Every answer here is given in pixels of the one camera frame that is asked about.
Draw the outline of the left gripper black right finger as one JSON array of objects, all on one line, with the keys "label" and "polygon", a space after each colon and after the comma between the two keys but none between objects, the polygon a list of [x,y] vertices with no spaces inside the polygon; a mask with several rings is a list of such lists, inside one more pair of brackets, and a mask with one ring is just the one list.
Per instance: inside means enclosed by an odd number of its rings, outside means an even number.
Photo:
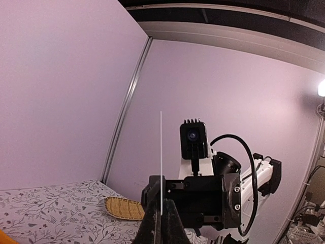
[{"label": "left gripper black right finger", "polygon": [[161,217],[161,243],[165,244],[191,244],[173,200],[162,201]]}]

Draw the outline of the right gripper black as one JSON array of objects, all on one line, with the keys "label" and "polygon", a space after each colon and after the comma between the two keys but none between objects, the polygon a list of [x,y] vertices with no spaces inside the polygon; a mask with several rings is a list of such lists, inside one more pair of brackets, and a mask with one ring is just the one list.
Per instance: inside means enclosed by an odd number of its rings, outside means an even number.
[{"label": "right gripper black", "polygon": [[184,228],[213,226],[222,230],[241,225],[240,176],[237,173],[185,179],[151,175],[141,194],[143,209],[151,200],[159,198],[174,202]]}]

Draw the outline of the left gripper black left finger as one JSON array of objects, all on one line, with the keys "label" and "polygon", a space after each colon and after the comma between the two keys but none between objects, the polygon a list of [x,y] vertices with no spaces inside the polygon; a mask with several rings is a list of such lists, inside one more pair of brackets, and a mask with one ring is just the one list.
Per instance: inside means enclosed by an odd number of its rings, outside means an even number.
[{"label": "left gripper black left finger", "polygon": [[161,244],[160,203],[152,200],[145,211],[139,230],[132,244]]}]

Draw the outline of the teal VIP credit card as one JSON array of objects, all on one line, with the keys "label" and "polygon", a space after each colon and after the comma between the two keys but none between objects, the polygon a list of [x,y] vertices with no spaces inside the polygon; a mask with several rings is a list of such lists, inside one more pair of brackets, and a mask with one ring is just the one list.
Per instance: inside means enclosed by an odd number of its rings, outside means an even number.
[{"label": "teal VIP credit card", "polygon": [[160,216],[163,216],[163,112],[159,112],[159,138],[160,138]]}]

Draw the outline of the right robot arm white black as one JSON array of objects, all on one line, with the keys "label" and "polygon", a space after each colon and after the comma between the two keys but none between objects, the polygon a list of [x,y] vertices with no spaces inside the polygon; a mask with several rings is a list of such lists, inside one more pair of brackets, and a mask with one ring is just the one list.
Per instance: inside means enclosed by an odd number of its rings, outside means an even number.
[{"label": "right robot arm white black", "polygon": [[152,200],[172,200],[182,225],[199,234],[210,226],[218,234],[232,241],[248,242],[250,229],[270,194],[276,192],[282,176],[278,160],[266,161],[260,154],[253,154],[254,164],[243,174],[241,164],[224,152],[212,156],[213,174],[187,176],[179,180],[166,180],[152,175],[142,191],[141,205],[144,209]]}]

